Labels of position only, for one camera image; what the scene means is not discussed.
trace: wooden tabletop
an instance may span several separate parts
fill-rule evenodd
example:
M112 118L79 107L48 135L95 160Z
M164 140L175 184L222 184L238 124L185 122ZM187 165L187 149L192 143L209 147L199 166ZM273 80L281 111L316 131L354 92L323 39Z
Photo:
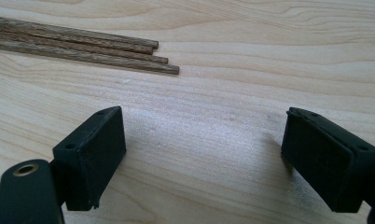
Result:
M66 223L366 223L280 156L290 107L375 146L375 0L5 1L0 17L159 40L179 76L0 50L0 176L121 105L127 154Z

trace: wooden stick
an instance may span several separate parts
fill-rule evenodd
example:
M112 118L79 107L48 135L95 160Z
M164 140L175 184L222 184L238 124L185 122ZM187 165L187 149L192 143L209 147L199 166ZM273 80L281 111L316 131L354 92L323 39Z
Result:
M47 57L76 60L86 63L102 63L119 67L128 67L133 69L162 72L174 75L177 75L179 73L178 66L169 65L165 63L152 63L136 59L127 59L98 53L89 53L75 49L62 49L51 46L40 46L21 41L10 41L0 39L0 49Z
M126 44L117 41L111 40L103 40L97 39L92 37L80 36L80 35L66 35L66 34L58 34L55 32L47 32L42 30L29 30L18 26L7 26L4 24L0 24L0 32L8 32L16 35L32 35L38 37L45 37L55 40L61 40L66 42L72 43L79 43L79 44L87 44L93 45L101 48L108 48L108 49L121 49L131 52L143 53L143 54L152 54L153 49L152 47L142 46L142 45L134 45L134 44Z
M58 40L29 36L29 35L15 35L12 33L0 32L0 39L11 40L11 41L21 41L25 43L51 46L51 47L57 47L57 48L62 48L62 49L76 49L76 50L81 50L81 51L86 51L86 52L106 54L110 56L118 56L118 57L132 58L132 59L143 60L143 61L150 61L153 63L167 63L168 62L167 58L162 58L162 57L157 57L157 56L152 56L152 55L147 55L147 54L128 52L128 51L123 51L119 49L105 49L105 48L100 48L100 47L95 47L95 46L62 42Z
M18 20L7 19L7 18L2 18L2 17L0 17L0 25L4 25L6 27L20 27L22 30L27 30L31 32L31 35L35 35L35 32L41 31L45 33L85 36L85 37L97 38L97 39L108 40L108 41L117 41L117 42L126 43L126 44L142 45L142 46L151 47L152 49L157 49L159 47L159 41L156 41L156 40L134 38L134 37L128 37L128 36L123 36L123 35L102 34L98 32L84 31L84 30L66 28L66 27L61 27L61 26L46 25L46 24L30 22L30 21L18 21Z

